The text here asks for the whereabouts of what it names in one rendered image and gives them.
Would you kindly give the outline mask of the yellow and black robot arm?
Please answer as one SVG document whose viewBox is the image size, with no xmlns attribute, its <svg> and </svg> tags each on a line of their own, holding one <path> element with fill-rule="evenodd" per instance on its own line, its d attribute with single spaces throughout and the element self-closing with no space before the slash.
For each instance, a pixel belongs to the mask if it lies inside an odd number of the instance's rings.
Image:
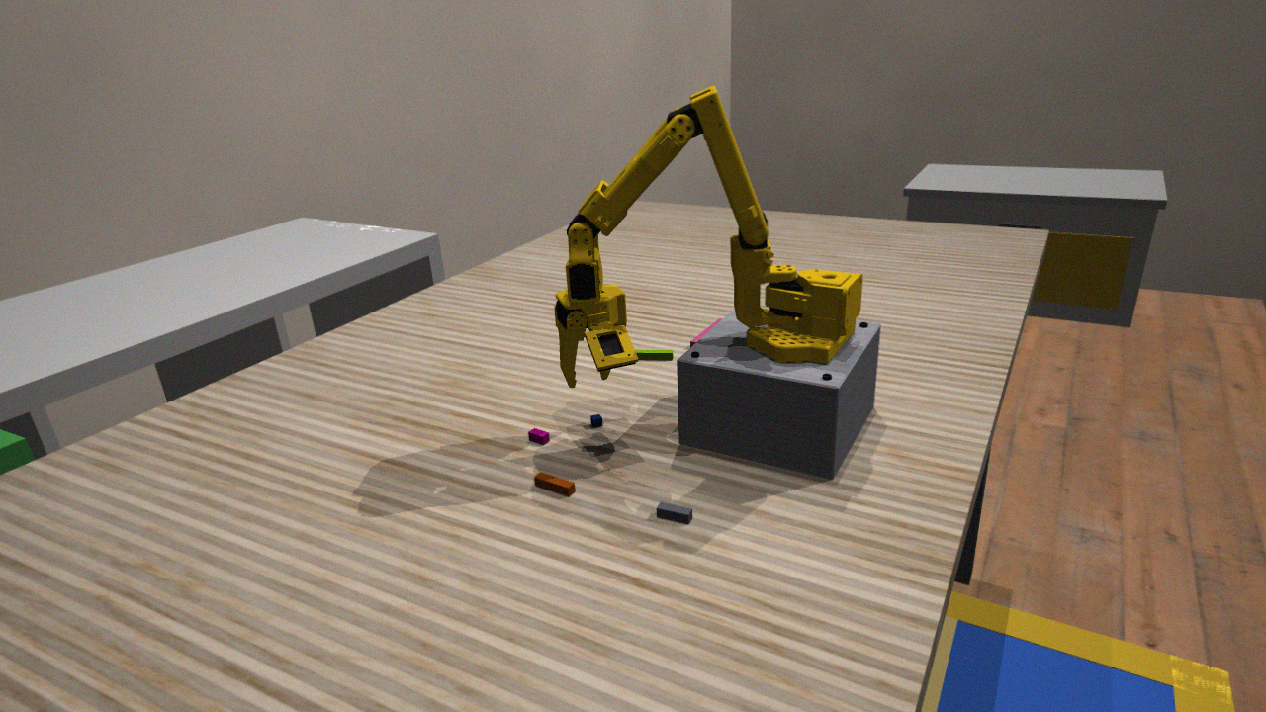
<svg viewBox="0 0 1266 712">
<path fill-rule="evenodd" d="M 774 252 L 768 246 L 768 220 L 757 203 L 717 87 L 693 94 L 690 103 L 668 113 L 668 118 L 644 141 L 610 185 L 598 182 L 579 208 L 579 215 L 567 226 L 568 303 L 600 302 L 604 272 L 598 253 L 598 232 L 601 231 L 605 237 L 611 234 L 627 217 L 627 209 L 660 177 L 687 141 L 703 134 L 734 220 L 741 226 L 741 234 L 730 237 L 730 267 L 736 319 L 748 328 L 747 346 L 776 359 L 776 362 L 805 360 L 828 364 L 855 333 L 856 321 L 849 328 L 841 329 L 841 309 L 843 288 L 857 274 L 825 270 L 798 272 L 791 265 L 771 266 Z M 768 310 L 761 308 L 761 284 L 765 283 L 768 283 Z M 768 327 L 763 327 L 766 324 Z"/>
</svg>

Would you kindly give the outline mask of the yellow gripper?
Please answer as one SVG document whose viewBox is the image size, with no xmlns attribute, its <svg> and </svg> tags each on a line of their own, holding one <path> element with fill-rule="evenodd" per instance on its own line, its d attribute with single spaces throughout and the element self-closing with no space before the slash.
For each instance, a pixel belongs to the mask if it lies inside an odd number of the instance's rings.
<svg viewBox="0 0 1266 712">
<path fill-rule="evenodd" d="M 622 289 L 614 284 L 606 285 L 600 302 L 568 303 L 567 290 L 560 290 L 556 299 L 560 367 L 570 388 L 576 384 L 576 350 L 584 337 L 587 338 L 589 353 L 603 380 L 609 378 L 611 369 L 638 362 L 627 332 L 627 298 Z"/>
</svg>

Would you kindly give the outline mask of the orange rectangular rod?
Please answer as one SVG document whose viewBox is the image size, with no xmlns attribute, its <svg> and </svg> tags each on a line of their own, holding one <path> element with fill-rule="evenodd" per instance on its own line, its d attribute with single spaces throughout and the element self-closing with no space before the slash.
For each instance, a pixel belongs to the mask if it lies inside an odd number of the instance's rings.
<svg viewBox="0 0 1266 712">
<path fill-rule="evenodd" d="M 571 497 L 576 492 L 573 481 L 563 481 L 563 479 L 544 473 L 536 475 L 534 481 L 536 486 L 539 486 L 542 490 L 557 492 L 565 497 Z"/>
</svg>

